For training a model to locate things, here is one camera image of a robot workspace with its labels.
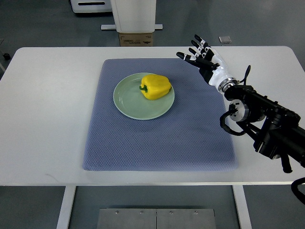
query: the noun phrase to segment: cardboard box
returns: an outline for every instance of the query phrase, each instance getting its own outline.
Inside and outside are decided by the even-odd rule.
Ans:
[[[119,33],[122,47],[151,47],[153,45],[153,33]]]

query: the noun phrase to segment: white robotic hand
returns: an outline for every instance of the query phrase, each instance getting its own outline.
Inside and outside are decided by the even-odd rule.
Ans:
[[[230,86],[239,84],[239,82],[229,74],[228,66],[221,55],[198,35],[195,35],[195,39],[199,41],[200,44],[193,40],[191,41],[192,45],[197,49],[195,51],[194,49],[189,48],[189,51],[193,54],[192,56],[182,52],[177,52],[177,56],[198,67],[199,73],[204,80],[209,85],[216,87],[222,94]]]

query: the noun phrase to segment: gray mat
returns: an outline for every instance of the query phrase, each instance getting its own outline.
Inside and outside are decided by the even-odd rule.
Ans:
[[[165,75],[175,101],[146,121],[123,115],[115,86],[128,75]],[[222,95],[181,59],[113,59],[102,67],[84,153],[86,170],[228,171],[237,168],[231,136],[219,126]]]

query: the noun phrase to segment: tabletop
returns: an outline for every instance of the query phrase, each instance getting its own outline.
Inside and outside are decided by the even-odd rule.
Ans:
[[[305,114],[305,72],[284,46],[214,47],[237,79],[280,105]],[[233,136],[238,168],[229,172],[86,171],[85,142],[103,62],[116,58],[177,58],[188,47],[21,48],[0,81],[0,185],[250,185],[290,184],[304,177],[294,160],[257,153],[253,140]],[[231,128],[236,124],[229,120]],[[300,121],[305,128],[305,117]]]

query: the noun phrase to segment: ceramic plate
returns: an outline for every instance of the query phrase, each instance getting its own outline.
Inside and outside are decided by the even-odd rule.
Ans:
[[[115,106],[124,115],[138,120],[150,120],[166,113],[175,99],[173,87],[160,99],[149,100],[144,97],[139,86],[144,76],[151,73],[137,73],[127,76],[116,85],[113,92]]]

